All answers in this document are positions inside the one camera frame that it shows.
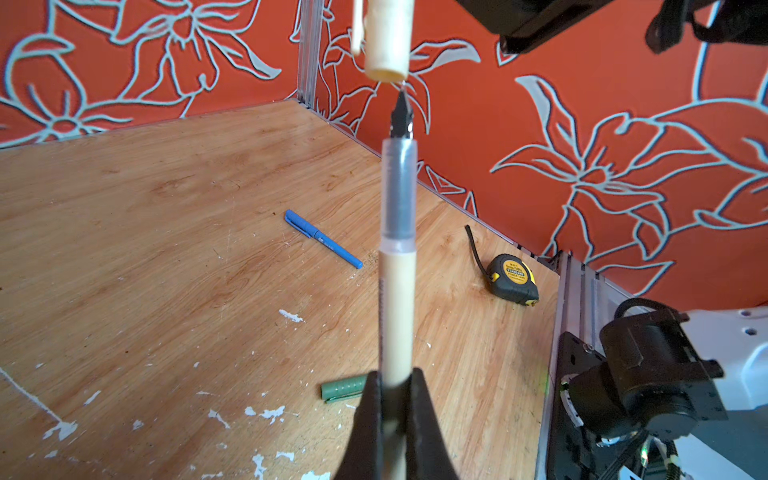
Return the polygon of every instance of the tape measure label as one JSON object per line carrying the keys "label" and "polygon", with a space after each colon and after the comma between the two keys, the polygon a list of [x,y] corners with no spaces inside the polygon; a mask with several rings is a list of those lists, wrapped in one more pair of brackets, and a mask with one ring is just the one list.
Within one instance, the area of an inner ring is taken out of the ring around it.
{"label": "tape measure label", "polygon": [[514,260],[504,262],[504,273],[518,285],[525,285],[528,282],[528,272],[525,271],[525,267]]}

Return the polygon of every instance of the blue pen clip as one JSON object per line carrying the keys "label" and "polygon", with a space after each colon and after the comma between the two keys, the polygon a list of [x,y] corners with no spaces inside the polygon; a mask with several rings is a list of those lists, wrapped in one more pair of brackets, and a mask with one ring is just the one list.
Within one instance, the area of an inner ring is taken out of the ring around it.
{"label": "blue pen clip", "polygon": [[304,220],[302,217],[299,217],[299,215],[296,214],[296,212],[293,210],[286,211],[285,220],[291,227],[297,229],[304,235],[307,235],[309,238],[314,238],[315,240],[319,241],[336,255],[342,257],[347,262],[350,262],[355,268],[362,268],[362,262],[360,260],[355,258],[355,256],[350,252],[344,250],[338,243],[328,238],[327,235],[323,234],[323,232],[321,232],[310,222]]}

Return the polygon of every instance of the pen nib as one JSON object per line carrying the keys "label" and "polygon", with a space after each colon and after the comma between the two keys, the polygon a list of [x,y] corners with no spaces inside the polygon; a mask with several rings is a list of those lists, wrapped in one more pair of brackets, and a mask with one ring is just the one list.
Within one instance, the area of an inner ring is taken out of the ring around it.
{"label": "pen nib", "polygon": [[408,102],[405,88],[400,90],[392,111],[392,126],[389,128],[391,138],[413,138],[413,110]]}

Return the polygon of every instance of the black tape measure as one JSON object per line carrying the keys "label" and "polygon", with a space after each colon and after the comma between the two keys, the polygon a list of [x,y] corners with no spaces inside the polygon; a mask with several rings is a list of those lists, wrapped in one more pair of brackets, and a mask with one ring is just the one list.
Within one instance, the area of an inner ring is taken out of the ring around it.
{"label": "black tape measure", "polygon": [[488,281],[491,293],[510,302],[534,306],[538,302],[538,288],[536,288],[533,272],[529,270],[528,266],[516,256],[502,253],[488,264],[487,269],[484,269],[475,247],[472,229],[469,228],[469,225],[465,225],[464,228],[467,230],[472,254],[475,255],[480,273]]}

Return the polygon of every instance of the floral wallpaper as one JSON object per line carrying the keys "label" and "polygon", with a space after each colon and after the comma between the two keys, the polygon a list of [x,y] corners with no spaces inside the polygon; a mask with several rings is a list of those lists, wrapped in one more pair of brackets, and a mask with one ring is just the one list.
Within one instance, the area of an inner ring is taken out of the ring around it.
{"label": "floral wallpaper", "polygon": [[0,12],[0,147],[296,90],[296,0],[35,0]]}
{"label": "floral wallpaper", "polygon": [[[689,28],[654,55],[644,33],[660,4],[616,0],[504,55],[457,2],[416,2],[419,178],[631,293],[682,310],[765,303],[768,48],[701,44]],[[379,151],[396,89],[363,74],[364,47],[349,53],[351,0],[324,7],[314,108]]]}

